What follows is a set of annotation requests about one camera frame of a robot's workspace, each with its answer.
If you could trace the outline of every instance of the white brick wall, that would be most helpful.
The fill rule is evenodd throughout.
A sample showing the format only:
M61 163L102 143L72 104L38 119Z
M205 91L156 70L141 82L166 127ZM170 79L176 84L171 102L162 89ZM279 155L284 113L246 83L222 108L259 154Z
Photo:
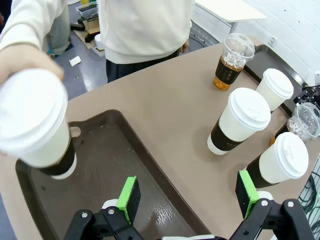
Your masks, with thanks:
M264 43L277 38L273 50L309 85L320 70L320 0L243 0L267 19L240 22L236 32L254 35ZM195 6L193 20L222 41L230 27L202 8Z

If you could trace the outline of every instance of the gray floor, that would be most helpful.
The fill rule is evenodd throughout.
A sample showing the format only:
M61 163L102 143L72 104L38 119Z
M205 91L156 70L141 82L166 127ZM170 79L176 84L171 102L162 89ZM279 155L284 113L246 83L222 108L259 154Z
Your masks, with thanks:
M79 3L69 6L71 23L76 23L79 18L75 11L78 5ZM214 40L210 37L208 39L203 34L205 33L201 32L201 29L194 27L191 29L189 48L184 54L213 44ZM64 69L64 85L69 100L107 83L105 57L99 57L88 49L74 32L71 32L70 38L74 47L55 58L55 61ZM76 56L81 58L81 63L71 67L69 60ZM16 240L1 196L0 215L0 239Z

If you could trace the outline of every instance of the human hand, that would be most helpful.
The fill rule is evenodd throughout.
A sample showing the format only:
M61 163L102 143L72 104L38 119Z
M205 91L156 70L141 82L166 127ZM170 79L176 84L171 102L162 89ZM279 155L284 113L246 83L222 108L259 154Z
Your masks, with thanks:
M189 39L187 39L185 41L185 43L182 45L182 47L180 48L180 53L184 53L189 47Z
M46 69L63 80L64 71L48 55L30 44L9 45L0 51L0 86L14 73Z

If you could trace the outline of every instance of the bolt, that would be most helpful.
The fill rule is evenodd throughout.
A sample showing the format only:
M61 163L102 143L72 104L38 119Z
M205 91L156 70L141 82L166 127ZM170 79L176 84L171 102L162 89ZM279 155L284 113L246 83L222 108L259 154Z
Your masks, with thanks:
M268 205L268 202L267 202L266 200L263 200L263 201L261 202L261 205L265 207L265 206Z

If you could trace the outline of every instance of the brown tabletop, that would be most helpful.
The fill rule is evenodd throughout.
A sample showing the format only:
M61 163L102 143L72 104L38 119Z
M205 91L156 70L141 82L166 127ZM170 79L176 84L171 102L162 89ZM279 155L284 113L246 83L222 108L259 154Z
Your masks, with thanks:
M222 48L221 44L206 47L85 93L69 102L67 118L82 121L108 109L121 111L203 223L213 234L229 238L242 221L235 194L237 171L268 148L270 138L288 116L277 109L265 130L228 154L217 156L209 151L208 135L229 93L239 87L257 87L246 72L226 92L213 85ZM319 154L319 143L319 139L306 143L308 173ZM17 238L41 239L19 186L16 159L1 156L0 161L0 191ZM278 203L297 198L308 173L265 190ZM269 232L261 239L271 235Z

